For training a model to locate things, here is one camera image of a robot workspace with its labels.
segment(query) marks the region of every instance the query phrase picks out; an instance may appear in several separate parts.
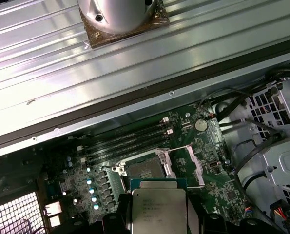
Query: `screw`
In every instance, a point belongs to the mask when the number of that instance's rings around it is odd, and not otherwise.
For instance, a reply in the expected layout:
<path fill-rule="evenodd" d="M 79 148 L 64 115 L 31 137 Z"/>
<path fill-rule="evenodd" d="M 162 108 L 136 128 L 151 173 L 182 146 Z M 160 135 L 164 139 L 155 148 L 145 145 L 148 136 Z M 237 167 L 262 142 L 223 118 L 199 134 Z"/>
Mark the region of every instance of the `screw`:
<path fill-rule="evenodd" d="M 96 15 L 95 19 L 97 22 L 101 22 L 103 17 L 102 17 L 102 15 Z"/>

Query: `capacitor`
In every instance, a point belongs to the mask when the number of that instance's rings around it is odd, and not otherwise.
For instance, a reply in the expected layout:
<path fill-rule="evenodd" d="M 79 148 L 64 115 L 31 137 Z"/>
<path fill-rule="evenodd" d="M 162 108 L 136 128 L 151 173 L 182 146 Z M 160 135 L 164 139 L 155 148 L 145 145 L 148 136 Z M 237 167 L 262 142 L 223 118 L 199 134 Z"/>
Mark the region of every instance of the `capacitor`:
<path fill-rule="evenodd" d="M 204 132 L 208 128 L 208 123 L 204 119 L 198 119 L 194 127 L 197 131 Z"/>
<path fill-rule="evenodd" d="M 86 183 L 87 183 L 88 185 L 90 185 L 90 184 L 92 183 L 92 180 L 91 180 L 91 179 L 88 179 L 88 180 L 86 181 Z"/>
<path fill-rule="evenodd" d="M 99 204 L 99 203 L 95 203 L 95 204 L 94 204 L 94 209 L 95 209 L 95 210 L 98 210 L 99 207 L 100 207 L 100 204 Z"/>
<path fill-rule="evenodd" d="M 96 202 L 97 199 L 98 199 L 98 196 L 97 195 L 92 196 L 92 202 Z"/>

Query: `wire bundle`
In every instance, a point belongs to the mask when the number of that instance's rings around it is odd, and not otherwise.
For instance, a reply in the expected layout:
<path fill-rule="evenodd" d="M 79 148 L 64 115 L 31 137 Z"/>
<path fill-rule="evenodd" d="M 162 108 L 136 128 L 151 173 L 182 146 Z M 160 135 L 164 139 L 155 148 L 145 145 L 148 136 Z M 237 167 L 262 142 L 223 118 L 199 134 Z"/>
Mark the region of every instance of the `wire bundle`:
<path fill-rule="evenodd" d="M 285 213 L 283 212 L 283 210 L 282 210 L 281 207 L 279 207 L 278 209 L 275 209 L 274 211 L 275 211 L 275 213 L 276 213 L 277 215 L 279 215 L 280 217 L 282 217 L 284 220 L 287 220 L 287 217 L 286 217 L 286 215 L 285 215 Z"/>

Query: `black cable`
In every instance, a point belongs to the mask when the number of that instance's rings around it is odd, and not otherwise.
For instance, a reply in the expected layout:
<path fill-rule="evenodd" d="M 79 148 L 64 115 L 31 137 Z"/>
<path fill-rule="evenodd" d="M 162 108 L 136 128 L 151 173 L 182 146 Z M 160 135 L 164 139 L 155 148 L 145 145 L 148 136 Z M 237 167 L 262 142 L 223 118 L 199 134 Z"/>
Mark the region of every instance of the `black cable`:
<path fill-rule="evenodd" d="M 266 178 L 266 173 L 265 172 L 260 172 L 256 175 L 253 175 L 250 179 L 247 180 L 247 182 L 244 184 L 243 189 L 247 190 L 248 186 L 256 179 L 265 177 Z"/>
<path fill-rule="evenodd" d="M 246 118 L 246 122 L 250 122 L 250 123 L 253 123 L 255 124 L 256 126 L 260 127 L 260 128 L 263 128 L 264 130 L 267 130 L 269 131 L 270 134 L 275 134 L 277 133 L 278 131 L 270 126 L 267 126 L 263 123 L 260 123 L 260 122 L 257 122 L 257 121 L 254 121 L 254 120 L 251 120 L 251 119 L 248 119 Z"/>
<path fill-rule="evenodd" d="M 281 140 L 280 133 L 271 135 L 270 138 L 259 144 L 257 147 L 255 147 L 250 153 L 248 153 L 237 165 L 235 174 L 238 174 L 238 172 L 243 168 L 243 166 L 250 161 L 251 158 L 253 158 L 254 155 L 256 155 L 258 152 L 270 147 L 273 143 Z"/>
<path fill-rule="evenodd" d="M 244 195 L 244 197 L 247 199 L 247 201 L 254 207 L 254 210 L 259 212 L 272 226 L 274 226 L 275 228 L 277 228 L 278 230 L 281 230 L 283 233 L 284 231 L 273 221 L 271 220 L 267 215 L 265 215 L 261 209 L 254 204 L 254 202 L 251 200 L 251 198 L 248 196 L 248 194 L 246 193 L 246 191 L 244 190 L 244 188 L 242 187 L 242 184 L 240 182 L 238 173 L 239 171 L 243 168 L 243 166 L 251 159 L 253 158 L 257 153 L 259 153 L 260 151 L 268 148 L 269 146 L 271 146 L 273 143 L 278 142 L 282 139 L 284 139 L 284 134 L 282 133 L 276 133 L 274 135 L 271 135 L 270 138 L 268 138 L 266 141 L 264 141 L 263 143 L 261 143 L 260 145 L 258 145 L 255 149 L 253 149 L 250 153 L 248 153 L 238 164 L 238 166 L 236 167 L 236 170 L 234 172 L 234 181 L 235 184 L 237 185 L 237 187 L 239 188 L 240 192 Z"/>
<path fill-rule="evenodd" d="M 249 140 L 242 141 L 242 142 L 236 144 L 236 145 L 233 147 L 232 155 L 231 155 L 231 164 L 232 164 L 232 165 L 233 165 L 234 153 L 236 152 L 236 150 L 238 149 L 238 147 L 239 147 L 240 145 L 248 144 L 249 142 L 252 142 L 252 144 L 253 144 L 255 147 L 257 146 L 254 140 L 249 139 Z"/>
<path fill-rule="evenodd" d="M 247 97 L 248 97 L 247 95 L 240 95 L 239 97 L 237 97 L 234 101 L 231 102 L 231 104 L 229 104 L 228 107 L 224 108 L 220 113 L 217 114 L 216 117 L 217 121 L 220 122 L 224 118 L 229 116 L 231 112 L 233 112 L 238 105 L 240 105 L 243 101 L 245 101 Z"/>
<path fill-rule="evenodd" d="M 240 119 L 235 120 L 235 121 L 231 121 L 231 122 L 228 122 L 228 123 L 221 123 L 221 124 L 219 124 L 219 126 L 220 127 L 227 127 L 227 126 L 233 126 L 233 125 L 239 124 L 239 123 L 242 123 L 242 121 Z"/>
<path fill-rule="evenodd" d="M 274 134 L 274 133 L 277 133 L 278 131 L 270 126 L 267 126 L 263 123 L 260 123 L 260 122 L 257 122 L 257 121 L 254 121 L 254 120 L 251 120 L 251 119 L 248 119 L 246 118 L 245 119 L 246 122 L 250 122 L 250 123 L 253 123 L 255 124 L 256 126 L 260 127 L 260 128 L 263 128 L 264 130 L 267 130 L 269 131 L 270 134 Z M 235 120 L 235 121 L 232 121 L 232 122 L 228 122 L 228 123 L 221 123 L 219 124 L 220 127 L 227 127 L 227 126 L 232 126 L 232 125 L 235 125 L 235 124 L 239 124 L 243 122 L 242 120 L 238 119 L 238 120 Z"/>

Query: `chip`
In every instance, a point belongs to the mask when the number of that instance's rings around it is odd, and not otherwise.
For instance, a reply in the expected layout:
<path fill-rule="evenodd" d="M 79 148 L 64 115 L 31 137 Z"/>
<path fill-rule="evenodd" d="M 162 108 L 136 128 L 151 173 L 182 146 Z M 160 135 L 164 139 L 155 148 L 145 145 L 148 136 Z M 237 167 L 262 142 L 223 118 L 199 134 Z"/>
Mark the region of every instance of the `chip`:
<path fill-rule="evenodd" d="M 228 200 L 232 200 L 237 197 L 236 193 L 234 191 L 229 191 L 226 193 Z"/>
<path fill-rule="evenodd" d="M 127 167 L 130 178 L 164 178 L 160 159 L 155 156 Z"/>

